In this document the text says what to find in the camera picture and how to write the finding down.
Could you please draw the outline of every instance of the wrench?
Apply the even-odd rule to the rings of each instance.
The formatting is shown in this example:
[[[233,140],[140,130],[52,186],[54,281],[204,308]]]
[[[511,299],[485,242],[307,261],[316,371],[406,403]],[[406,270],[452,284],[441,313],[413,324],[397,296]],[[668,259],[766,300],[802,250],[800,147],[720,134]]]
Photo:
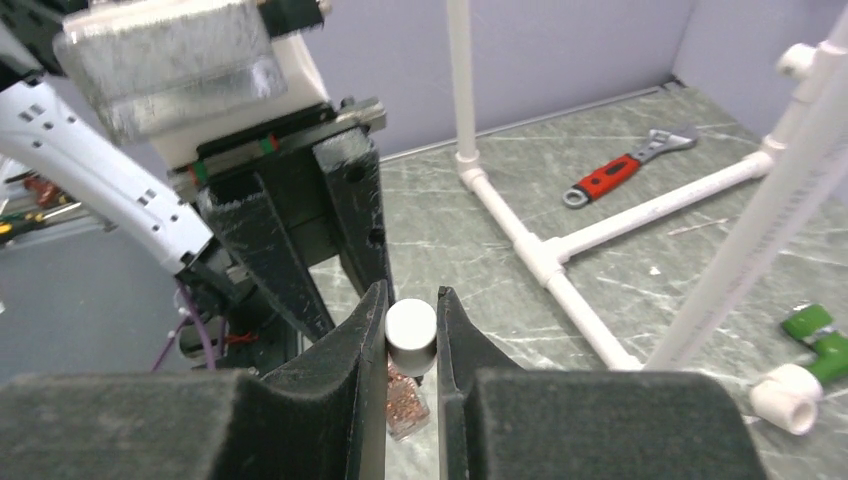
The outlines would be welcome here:
[[[651,129],[648,139],[638,149],[618,157],[575,183],[562,196],[562,201],[568,208],[583,208],[624,183],[642,165],[654,158],[667,152],[688,150],[696,143],[698,130],[694,125],[672,131]]]

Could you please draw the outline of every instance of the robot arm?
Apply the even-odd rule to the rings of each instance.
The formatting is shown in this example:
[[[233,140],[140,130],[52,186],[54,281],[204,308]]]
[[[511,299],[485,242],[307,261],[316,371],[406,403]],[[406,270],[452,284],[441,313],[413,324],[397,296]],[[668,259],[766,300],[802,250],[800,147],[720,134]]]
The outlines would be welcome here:
[[[191,205],[80,119],[42,75],[0,69],[0,153],[124,228],[173,275],[203,252],[213,235]]]
[[[89,3],[89,10],[83,0],[0,5],[5,24],[0,25],[0,153],[50,178],[123,227],[163,268],[191,286],[205,311],[226,310],[243,298],[248,286],[237,287],[226,275],[231,261],[212,231],[171,187],[73,112],[45,81],[46,73],[74,80],[113,141],[151,137],[168,166],[179,168],[196,159],[201,143],[326,98],[302,40],[279,39],[272,48],[265,32],[287,35],[318,25],[329,11],[328,2]],[[133,20],[141,27],[133,30],[135,36],[124,35],[121,29]],[[234,27],[235,20],[244,21]],[[170,33],[156,37],[155,30],[168,29],[169,21],[174,26]],[[208,33],[210,25],[236,28],[230,32],[234,35],[252,28],[248,40],[257,35],[259,40],[244,43],[242,38],[238,44],[233,35],[223,35],[232,45],[222,52],[216,36]],[[209,44],[193,45],[198,34],[209,38]],[[158,48],[158,55],[139,58],[139,45],[149,44]],[[245,45],[247,50],[240,49]],[[197,50],[194,63],[184,62],[188,67],[171,61],[181,48]],[[35,67],[28,54],[41,65]],[[245,64],[245,59],[254,63]],[[274,84],[280,65],[286,78]],[[308,68],[295,68],[300,65]],[[222,66],[230,68],[226,74],[220,74]]]

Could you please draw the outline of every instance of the white cylinder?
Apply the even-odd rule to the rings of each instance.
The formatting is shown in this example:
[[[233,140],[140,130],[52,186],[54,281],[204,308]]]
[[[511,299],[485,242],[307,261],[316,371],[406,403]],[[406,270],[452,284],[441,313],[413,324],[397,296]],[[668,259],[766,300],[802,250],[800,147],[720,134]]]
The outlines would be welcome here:
[[[560,273],[547,285],[557,303],[610,370],[639,370],[642,364],[627,353],[580,292]]]
[[[453,104],[459,155],[477,158],[477,127],[474,120],[474,83],[471,57],[471,14],[468,0],[448,0]]]
[[[767,158],[764,153],[754,153],[739,163],[672,190],[665,195],[601,220],[565,237],[551,239],[549,240],[550,246],[556,253],[557,259],[564,263],[573,255],[635,230],[740,182],[765,174],[770,166],[771,159]]]
[[[396,302],[386,313],[386,341],[400,373],[424,375],[436,361],[436,311],[416,298]]]
[[[786,50],[780,60],[777,61],[777,71],[795,80],[804,80],[813,65],[815,54],[815,47],[805,43],[796,43],[789,47],[789,50]]]
[[[685,366],[848,171],[848,63],[810,107],[645,368]]]
[[[786,364],[751,389],[754,413],[793,435],[805,435],[816,422],[822,386],[806,368]]]

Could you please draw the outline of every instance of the pvc pipe elbow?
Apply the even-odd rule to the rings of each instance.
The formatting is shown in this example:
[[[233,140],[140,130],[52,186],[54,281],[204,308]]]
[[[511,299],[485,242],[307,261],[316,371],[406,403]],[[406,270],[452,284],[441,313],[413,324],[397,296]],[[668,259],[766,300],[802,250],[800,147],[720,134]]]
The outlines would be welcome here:
[[[436,311],[415,298],[396,302],[386,312],[386,341],[400,373],[424,375],[436,362]]]
[[[821,398],[818,379],[794,364],[769,372],[750,394],[757,416],[793,435],[805,435],[813,428]]]
[[[785,145],[778,145],[772,142],[770,136],[763,139],[762,150],[746,155],[743,161],[754,163],[755,169],[753,172],[754,178],[759,178],[767,175],[774,168],[774,153],[786,148]]]
[[[473,191],[474,181],[478,178],[488,178],[486,172],[480,168],[480,152],[474,151],[473,157],[464,157],[461,153],[456,153],[456,169],[459,172],[459,178],[465,188]]]
[[[815,55],[815,47],[804,43],[796,43],[789,47],[786,53],[777,61],[777,71],[799,82],[803,81],[810,74]]]

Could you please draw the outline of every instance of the white pvc fitting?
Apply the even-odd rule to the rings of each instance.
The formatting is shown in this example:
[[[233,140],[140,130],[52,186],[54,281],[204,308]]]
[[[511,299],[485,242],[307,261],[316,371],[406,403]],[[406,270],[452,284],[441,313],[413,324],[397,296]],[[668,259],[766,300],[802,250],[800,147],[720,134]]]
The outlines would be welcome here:
[[[749,153],[745,155],[742,159],[744,163],[751,163],[754,165],[755,170],[753,172],[752,178],[760,178],[768,175],[772,168],[774,168],[774,157],[767,152],[762,150],[757,150],[754,153]]]
[[[550,248],[536,234],[528,232],[522,235],[515,240],[513,247],[542,288],[548,285],[554,275],[565,273],[565,268],[557,261],[556,255],[551,253]]]
[[[480,168],[480,152],[473,158],[465,158],[457,152],[456,154],[456,170],[459,173],[459,178],[462,179],[462,184],[469,190],[474,190],[474,181],[478,178],[488,178],[486,172]]]
[[[777,61],[777,71],[799,82],[803,81],[810,73],[815,55],[815,47],[796,43],[789,47],[789,50],[786,50],[786,53]]]
[[[758,417],[793,435],[805,435],[816,422],[822,386],[806,368],[786,364],[766,374],[750,398]]]
[[[424,375],[436,361],[436,311],[416,298],[396,302],[386,313],[386,341],[400,373]]]

